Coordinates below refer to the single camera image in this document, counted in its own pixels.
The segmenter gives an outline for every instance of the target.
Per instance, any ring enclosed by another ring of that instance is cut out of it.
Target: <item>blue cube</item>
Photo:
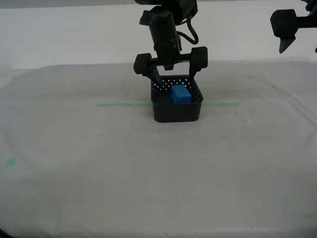
[[[176,104],[192,103],[192,95],[184,85],[172,86],[172,100]]]

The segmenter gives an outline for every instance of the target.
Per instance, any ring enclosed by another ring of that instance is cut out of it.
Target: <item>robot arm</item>
[[[196,0],[135,0],[140,5],[162,5],[173,14],[176,25],[186,18],[193,18],[198,12]]]
[[[134,63],[134,71],[148,77],[152,82],[162,85],[157,66],[165,70],[173,70],[180,62],[189,62],[189,79],[193,80],[197,72],[208,66],[208,50],[206,47],[193,48],[190,54],[182,55],[180,37],[192,44],[199,39],[191,25],[191,19],[198,12],[197,0],[135,0],[138,4],[157,5],[150,11],[144,11],[140,24],[149,26],[154,42],[157,58],[151,54],[140,54]],[[182,32],[176,31],[176,26],[187,23],[194,39]]]
[[[307,3],[308,16],[298,17],[295,10],[277,10],[271,17],[274,35],[281,39],[279,52],[283,53],[296,40],[300,28],[317,28],[317,0],[302,0]]]

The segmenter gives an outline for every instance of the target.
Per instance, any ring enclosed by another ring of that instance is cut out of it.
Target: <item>green tape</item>
[[[249,75],[249,76],[247,76],[247,79],[253,80],[253,79],[255,79],[255,77],[253,75]]]
[[[5,166],[13,167],[17,161],[18,161],[17,158],[9,158]]]
[[[239,103],[203,103],[204,107],[238,107]]]
[[[96,104],[97,108],[113,108],[113,107],[152,107],[152,103],[104,103]]]
[[[238,107],[239,103],[202,103],[204,107]],[[104,103],[96,104],[97,108],[114,108],[114,107],[152,107],[152,103]]]

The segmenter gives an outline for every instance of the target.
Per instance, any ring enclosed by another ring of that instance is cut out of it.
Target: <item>black cable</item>
[[[182,21],[181,23],[177,24],[176,26],[183,25],[183,24],[187,23],[187,21],[188,21],[188,20]]]
[[[193,26],[192,26],[192,22],[191,22],[191,19],[188,19],[187,20],[187,26],[188,26],[188,29],[190,31],[190,33],[192,33],[194,39],[190,38],[188,35],[186,35],[185,33],[183,32],[177,32],[178,35],[184,37],[187,41],[189,41],[190,43],[192,43],[193,45],[196,45],[198,44],[199,42],[199,38],[198,38],[198,35],[196,33],[196,31],[194,30]]]

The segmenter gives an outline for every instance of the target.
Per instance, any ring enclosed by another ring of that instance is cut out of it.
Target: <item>perforated basket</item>
[[[154,119],[161,123],[198,120],[204,98],[195,80],[189,81],[188,75],[162,76],[161,78],[163,86],[151,83]],[[171,96],[172,85],[185,85],[192,95],[192,103],[173,103]]]

